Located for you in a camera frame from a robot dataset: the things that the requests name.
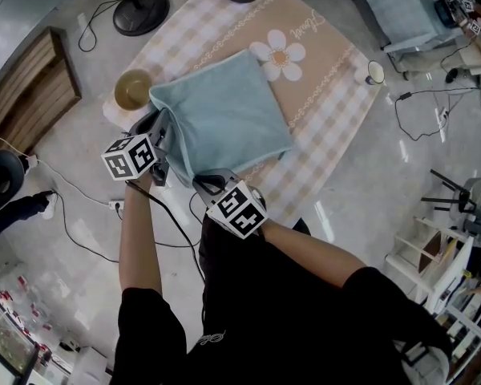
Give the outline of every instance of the black t-shirt sleeve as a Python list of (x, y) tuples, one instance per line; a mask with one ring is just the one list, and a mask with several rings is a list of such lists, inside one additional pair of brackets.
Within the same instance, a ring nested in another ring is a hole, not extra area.
[(158, 292), (126, 289), (118, 325), (111, 385), (162, 383), (182, 364), (187, 354), (184, 328)]
[(345, 305), (375, 332), (396, 341), (437, 347), (451, 358), (452, 345), (446, 330), (377, 269), (359, 269), (342, 291)]

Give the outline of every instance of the small white cup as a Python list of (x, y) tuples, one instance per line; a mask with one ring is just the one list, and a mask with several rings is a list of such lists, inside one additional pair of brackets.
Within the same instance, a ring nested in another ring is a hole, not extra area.
[(385, 71), (380, 63), (369, 61), (366, 65), (356, 70), (354, 73), (354, 79), (359, 84), (377, 86), (385, 81)]

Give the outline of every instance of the black shirt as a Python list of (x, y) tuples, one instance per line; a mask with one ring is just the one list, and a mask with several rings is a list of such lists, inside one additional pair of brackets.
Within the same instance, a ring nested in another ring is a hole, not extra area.
[(231, 242), (214, 253), (220, 266), (203, 267), (204, 334), (189, 354), (157, 292), (123, 292), (112, 385), (409, 383), (394, 340), (450, 357), (443, 328), (376, 269), (337, 289), (270, 244)]

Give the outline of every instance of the black chair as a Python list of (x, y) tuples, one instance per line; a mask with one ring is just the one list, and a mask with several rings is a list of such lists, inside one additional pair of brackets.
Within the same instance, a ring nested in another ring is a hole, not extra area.
[(24, 178), (20, 159), (10, 151), (0, 150), (0, 208), (19, 191)]

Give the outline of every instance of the white sneaker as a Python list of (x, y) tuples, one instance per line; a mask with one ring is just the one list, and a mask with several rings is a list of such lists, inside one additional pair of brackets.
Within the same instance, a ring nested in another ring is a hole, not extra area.
[(31, 168), (35, 168), (39, 165), (38, 156), (32, 154), (26, 158), (26, 162), (29, 164), (29, 168), (26, 169), (25, 175), (27, 175)]
[(46, 196), (46, 199), (48, 200), (48, 206), (45, 208), (45, 210), (42, 212), (42, 217), (45, 220), (50, 220), (54, 214), (55, 214), (55, 205), (57, 204), (57, 199), (59, 196), (55, 194), (50, 194), (49, 196)]

